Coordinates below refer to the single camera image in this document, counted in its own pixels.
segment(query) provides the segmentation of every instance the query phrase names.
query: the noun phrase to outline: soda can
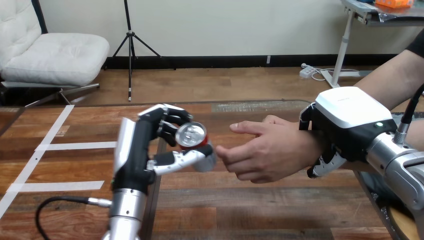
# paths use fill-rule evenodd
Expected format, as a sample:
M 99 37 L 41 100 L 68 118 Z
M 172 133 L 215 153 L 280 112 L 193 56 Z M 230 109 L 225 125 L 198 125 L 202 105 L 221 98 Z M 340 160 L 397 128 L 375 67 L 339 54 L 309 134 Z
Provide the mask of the soda can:
M 206 132 L 206 127 L 199 122 L 188 122 L 179 127 L 175 134 L 175 141 L 182 150 L 196 149 L 207 144 L 211 145 Z M 217 163 L 215 153 L 207 156 L 204 160 L 193 164 L 197 172 L 212 171 Z

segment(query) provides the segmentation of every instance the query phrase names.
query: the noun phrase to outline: chair leg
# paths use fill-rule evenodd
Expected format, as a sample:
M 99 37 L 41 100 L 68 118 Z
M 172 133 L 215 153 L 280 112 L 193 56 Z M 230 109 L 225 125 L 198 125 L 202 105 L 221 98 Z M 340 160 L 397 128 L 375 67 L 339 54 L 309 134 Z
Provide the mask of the chair leg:
M 85 91 L 85 90 L 88 90 L 88 89 L 93 89 L 93 88 L 100 88 L 100 84 L 98 84 L 98 83 L 94 83 L 94 84 L 90 84 L 90 85 L 87 85 L 87 86 L 81 86 L 81 87 L 75 87 L 75 88 L 71 88 L 71 89 L 66 89 L 66 90 L 63 90 L 63 95 L 69 95 L 69 94 L 74 94 L 74 93 L 78 93 L 78 92 L 81 92 L 81 91 Z
M 38 106 L 38 105 L 41 105 L 41 104 L 45 104 L 45 103 L 47 103 L 49 101 L 55 100 L 56 97 L 57 97 L 57 95 L 58 95 L 58 93 L 55 92 L 55 93 L 53 93 L 51 95 L 48 95 L 48 96 L 46 96 L 46 97 L 44 97 L 44 98 L 42 98 L 42 99 L 40 99 L 38 101 L 35 101 L 33 103 L 30 103 L 30 104 L 26 105 L 25 108 L 27 109 L 27 108 L 35 107 L 35 106 Z
M 66 104 L 67 104 L 67 105 L 72 105 L 72 104 L 69 102 L 69 100 L 66 98 L 66 96 L 64 95 L 64 90 L 63 90 L 63 89 L 61 89 L 61 90 L 59 91 L 59 96 L 61 96 L 61 97 L 62 97 L 62 99 L 66 102 Z

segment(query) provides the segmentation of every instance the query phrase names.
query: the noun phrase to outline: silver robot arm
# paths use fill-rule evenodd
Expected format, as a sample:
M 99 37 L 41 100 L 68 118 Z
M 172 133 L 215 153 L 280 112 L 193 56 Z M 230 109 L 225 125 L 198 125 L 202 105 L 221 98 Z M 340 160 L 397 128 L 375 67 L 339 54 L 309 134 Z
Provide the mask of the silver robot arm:
M 139 240 L 148 186 L 156 176 L 176 172 L 191 165 L 211 171 L 215 166 L 213 147 L 207 143 L 195 149 L 172 151 L 148 157 L 149 142 L 157 137 L 176 145 L 178 128 L 191 123 L 184 109 L 167 104 L 155 105 L 138 114 L 136 122 L 121 122 L 113 165 L 113 199 L 109 209 L 109 229 L 103 240 Z
M 388 109 L 357 87 L 324 91 L 300 113 L 300 130 L 320 132 L 324 153 L 308 169 L 310 178 L 325 176 L 347 161 L 371 165 L 413 214 L 424 240 L 424 152 L 405 142 L 423 92 L 411 99 L 399 127 Z

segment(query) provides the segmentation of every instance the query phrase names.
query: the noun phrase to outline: tape line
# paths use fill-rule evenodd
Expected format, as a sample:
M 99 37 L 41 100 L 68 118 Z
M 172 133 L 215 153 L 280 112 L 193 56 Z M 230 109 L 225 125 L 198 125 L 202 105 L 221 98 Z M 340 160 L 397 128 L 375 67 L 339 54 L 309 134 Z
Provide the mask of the tape line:
M 78 150 L 78 149 L 113 149 L 117 145 L 116 141 L 101 142 L 78 142 L 78 143 L 58 143 L 39 145 L 36 151 L 57 151 L 57 150 Z
M 25 183 L 20 192 L 64 192 L 99 190 L 105 181 L 75 181 L 75 182 L 49 182 L 49 183 Z
M 45 135 L 44 139 L 41 141 L 41 145 L 49 145 L 55 135 L 58 133 L 59 129 L 61 128 L 62 124 L 64 124 L 66 118 L 71 113 L 72 109 L 74 108 L 74 105 L 67 105 L 62 113 L 59 115 L 59 117 L 54 122 L 53 126 L 51 126 L 48 133 Z M 20 172 L 19 176 L 15 179 L 13 182 L 14 184 L 21 184 L 21 185 L 14 185 L 10 186 L 6 193 L 4 194 L 3 198 L 0 200 L 0 219 L 3 217 L 5 212 L 7 211 L 8 207 L 11 205 L 12 201 L 15 199 L 18 192 L 21 190 L 23 184 L 27 181 L 27 179 L 30 177 L 31 173 L 36 168 L 37 164 L 41 160 L 42 156 L 44 155 L 45 150 L 37 150 L 34 152 L 34 154 L 29 159 L 28 163 L 25 165 L 25 167 Z

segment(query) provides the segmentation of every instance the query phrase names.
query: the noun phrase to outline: tripod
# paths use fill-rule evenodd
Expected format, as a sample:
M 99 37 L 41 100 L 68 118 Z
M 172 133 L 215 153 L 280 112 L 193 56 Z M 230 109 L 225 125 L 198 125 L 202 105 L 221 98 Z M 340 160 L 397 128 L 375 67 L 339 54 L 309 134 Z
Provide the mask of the tripod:
M 125 38 L 123 39 L 122 43 L 119 45 L 118 49 L 116 50 L 115 54 L 112 56 L 112 58 L 116 57 L 118 52 L 121 50 L 122 46 L 125 44 L 127 39 L 129 40 L 129 50 L 128 50 L 128 58 L 129 58 L 129 69 L 128 69 L 128 101 L 131 102 L 131 76 L 133 74 L 133 63 L 134 60 L 137 59 L 136 57 L 136 51 L 134 51 L 134 39 L 137 39 L 142 43 L 146 48 L 148 48 L 150 51 L 152 51 L 156 56 L 158 56 L 160 59 L 164 60 L 159 53 L 157 53 L 153 48 L 151 48 L 149 45 L 147 45 L 143 40 L 141 40 L 135 32 L 131 30 L 131 23 L 130 23 L 130 14 L 128 12 L 128 2 L 127 0 L 124 0 L 123 3 L 125 4 L 125 15 L 126 15 L 126 24 L 128 25 L 128 32 L 126 33 Z M 170 69 L 176 70 L 174 66 L 171 66 L 168 61 L 165 60 L 166 65 Z

